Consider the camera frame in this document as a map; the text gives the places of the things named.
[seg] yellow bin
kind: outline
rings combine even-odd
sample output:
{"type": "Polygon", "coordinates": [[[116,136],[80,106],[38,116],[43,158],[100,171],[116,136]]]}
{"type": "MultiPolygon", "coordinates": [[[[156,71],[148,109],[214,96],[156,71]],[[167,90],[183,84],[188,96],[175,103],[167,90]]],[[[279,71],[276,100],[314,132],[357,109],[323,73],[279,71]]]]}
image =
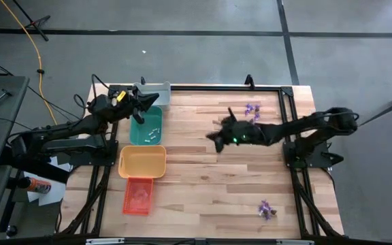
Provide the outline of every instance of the yellow bin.
{"type": "Polygon", "coordinates": [[[120,152],[122,178],[160,178],[166,172],[166,149],[162,146],[125,146],[120,152]]]}

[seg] yellow cable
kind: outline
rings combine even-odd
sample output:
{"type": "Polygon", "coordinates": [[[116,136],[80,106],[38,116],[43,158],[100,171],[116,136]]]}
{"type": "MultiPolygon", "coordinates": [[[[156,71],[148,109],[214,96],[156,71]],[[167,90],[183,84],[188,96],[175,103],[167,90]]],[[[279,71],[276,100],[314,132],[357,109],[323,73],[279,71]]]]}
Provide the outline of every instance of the yellow cable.
{"type": "MultiPolygon", "coordinates": [[[[22,25],[22,23],[20,23],[19,19],[16,17],[16,15],[12,12],[12,10],[7,6],[7,4],[5,4],[4,0],[0,0],[1,3],[4,5],[4,7],[7,9],[8,12],[10,12],[10,14],[13,16],[14,20],[20,25],[20,27],[22,28],[22,30],[24,30],[25,34],[27,34],[28,38],[30,39],[31,43],[34,46],[35,52],[37,53],[37,58],[39,59],[39,69],[42,70],[42,59],[40,58],[40,53],[39,53],[39,49],[37,48],[37,46],[35,45],[35,42],[33,40],[33,38],[31,38],[30,34],[28,33],[28,31],[24,28],[24,26],[22,25]]],[[[42,93],[42,74],[39,73],[39,92],[40,95],[42,96],[42,98],[45,99],[44,94],[42,93]]],[[[49,110],[49,113],[52,117],[52,120],[54,121],[54,124],[57,125],[57,120],[55,120],[54,114],[52,113],[51,107],[48,105],[48,102],[46,102],[46,100],[44,100],[44,103],[46,105],[46,107],[49,110]]]]}

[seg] gray container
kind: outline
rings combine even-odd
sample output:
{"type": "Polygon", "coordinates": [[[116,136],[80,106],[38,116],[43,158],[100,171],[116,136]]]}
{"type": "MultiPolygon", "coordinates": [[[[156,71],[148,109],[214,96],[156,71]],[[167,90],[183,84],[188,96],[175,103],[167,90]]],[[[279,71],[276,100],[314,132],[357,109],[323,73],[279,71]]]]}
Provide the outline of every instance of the gray container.
{"type": "Polygon", "coordinates": [[[154,105],[160,107],[163,111],[169,109],[170,101],[171,101],[170,82],[164,82],[163,84],[145,84],[145,85],[136,82],[134,86],[136,86],[143,94],[147,94],[147,93],[160,94],[160,97],[154,102],[154,105]]]}

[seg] paper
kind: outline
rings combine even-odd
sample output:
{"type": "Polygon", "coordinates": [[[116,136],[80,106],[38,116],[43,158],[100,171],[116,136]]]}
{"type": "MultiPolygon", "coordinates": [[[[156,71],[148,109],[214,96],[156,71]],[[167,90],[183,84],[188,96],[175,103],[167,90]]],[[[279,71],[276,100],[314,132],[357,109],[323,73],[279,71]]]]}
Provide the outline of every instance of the paper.
{"type": "MultiPolygon", "coordinates": [[[[71,165],[66,163],[66,164],[62,164],[59,165],[57,163],[57,157],[52,157],[51,158],[51,165],[59,167],[67,172],[70,171],[71,165]]],[[[37,199],[39,199],[39,206],[43,206],[49,203],[55,203],[58,201],[61,201],[62,198],[65,196],[65,191],[66,191],[66,185],[57,181],[53,181],[53,180],[49,180],[46,178],[42,178],[40,176],[37,176],[35,174],[31,174],[28,172],[24,173],[25,177],[31,177],[31,178],[36,178],[38,180],[45,180],[48,181],[49,183],[51,183],[51,190],[49,191],[49,193],[46,194],[41,194],[41,193],[34,193],[34,192],[27,192],[28,195],[28,200],[30,202],[35,201],[37,199]]]]}

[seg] orange tray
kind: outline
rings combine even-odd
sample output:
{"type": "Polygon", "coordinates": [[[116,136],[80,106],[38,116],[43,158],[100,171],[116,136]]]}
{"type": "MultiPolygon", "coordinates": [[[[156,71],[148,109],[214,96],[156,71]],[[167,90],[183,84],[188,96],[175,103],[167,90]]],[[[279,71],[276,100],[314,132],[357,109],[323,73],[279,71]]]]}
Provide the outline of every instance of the orange tray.
{"type": "Polygon", "coordinates": [[[128,178],[122,213],[148,215],[153,183],[152,178],[128,178]]]}
{"type": "Polygon", "coordinates": [[[162,146],[125,146],[120,152],[122,178],[161,178],[166,172],[166,149],[162,146]]]}

